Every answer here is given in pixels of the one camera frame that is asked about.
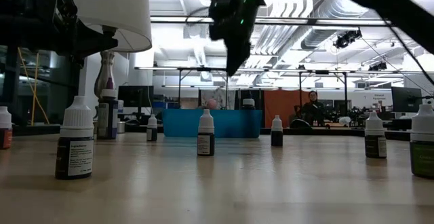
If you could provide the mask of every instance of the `table surface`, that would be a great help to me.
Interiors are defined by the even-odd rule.
[[[92,177],[54,178],[57,135],[17,137],[0,151],[1,223],[433,223],[434,181],[412,176],[407,142],[366,159],[363,138],[98,141]]]

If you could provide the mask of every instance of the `pink object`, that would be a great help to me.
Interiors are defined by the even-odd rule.
[[[207,101],[207,108],[209,108],[209,109],[217,109],[217,102],[214,99],[209,99]]]

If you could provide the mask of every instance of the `person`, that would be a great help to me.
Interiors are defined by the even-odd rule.
[[[309,102],[305,103],[302,108],[303,120],[313,126],[316,120],[318,126],[324,126],[324,105],[318,102],[318,93],[309,92]]]

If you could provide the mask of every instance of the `lamp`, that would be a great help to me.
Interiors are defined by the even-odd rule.
[[[74,0],[78,17],[95,31],[118,40],[118,46],[101,53],[101,70],[95,82],[95,95],[100,98],[112,78],[113,52],[142,52],[152,48],[149,0]]]

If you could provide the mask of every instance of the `teal storage bin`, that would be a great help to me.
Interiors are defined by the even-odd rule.
[[[165,109],[164,136],[196,137],[201,109]],[[216,138],[258,138],[262,111],[211,110]]]

